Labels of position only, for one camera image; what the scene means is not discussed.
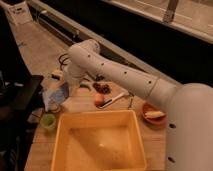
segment cable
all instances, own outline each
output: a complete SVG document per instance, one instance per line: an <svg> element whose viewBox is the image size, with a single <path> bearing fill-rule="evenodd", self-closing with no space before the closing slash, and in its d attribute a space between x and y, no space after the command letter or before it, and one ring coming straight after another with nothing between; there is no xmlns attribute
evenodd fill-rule
<svg viewBox="0 0 213 171"><path fill-rule="evenodd" d="M64 54L60 55L58 58L58 62L60 64L61 71L63 71L64 66L68 65L67 63L65 63L65 61L69 60L69 57L65 57L65 56L68 56L68 53L64 53Z"/></svg>

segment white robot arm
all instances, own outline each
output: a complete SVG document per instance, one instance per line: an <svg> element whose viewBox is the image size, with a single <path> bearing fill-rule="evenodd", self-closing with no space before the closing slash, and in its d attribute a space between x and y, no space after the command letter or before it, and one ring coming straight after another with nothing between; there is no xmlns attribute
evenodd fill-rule
<svg viewBox="0 0 213 171"><path fill-rule="evenodd" d="M95 40L69 48L68 82L81 81L86 71L106 78L147 100L168 115L166 169L213 170L213 89L204 84L176 86L145 72L107 60L99 55Z"/></svg>

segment gray floor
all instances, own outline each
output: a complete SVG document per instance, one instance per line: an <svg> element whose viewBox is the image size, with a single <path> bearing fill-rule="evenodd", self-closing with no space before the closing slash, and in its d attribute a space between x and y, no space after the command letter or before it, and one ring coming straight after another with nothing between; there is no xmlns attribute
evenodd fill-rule
<svg viewBox="0 0 213 171"><path fill-rule="evenodd" d="M42 84L48 86L51 72L59 68L58 57L68 46L35 21L11 28L28 69L43 75Z"/></svg>

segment plastic bin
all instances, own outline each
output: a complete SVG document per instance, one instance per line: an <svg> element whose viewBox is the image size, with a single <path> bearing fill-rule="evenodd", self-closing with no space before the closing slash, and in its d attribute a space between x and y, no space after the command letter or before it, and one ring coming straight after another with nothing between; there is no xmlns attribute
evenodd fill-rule
<svg viewBox="0 0 213 171"><path fill-rule="evenodd" d="M146 160L134 111L62 114L52 171L143 171Z"/></svg>

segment wooden tabletop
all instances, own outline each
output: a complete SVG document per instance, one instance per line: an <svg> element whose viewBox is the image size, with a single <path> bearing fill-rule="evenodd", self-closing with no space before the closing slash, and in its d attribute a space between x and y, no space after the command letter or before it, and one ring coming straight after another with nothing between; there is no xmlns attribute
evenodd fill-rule
<svg viewBox="0 0 213 171"><path fill-rule="evenodd" d="M111 87L111 93L105 96L106 99L120 93L121 88L119 86L111 82L107 82L107 84ZM75 89L71 97L62 104L61 112L56 114L57 120L63 112L79 113L100 110L94 106L95 93L92 86L91 91L86 88ZM131 97L121 98L101 110L128 109L130 101ZM165 126L154 126L142 119L140 111L144 103L144 100L134 96L131 109L134 110L138 116L138 124L147 160L147 171L163 171L165 170ZM56 130L47 132L38 125L25 166L26 171L50 170L55 137Z"/></svg>

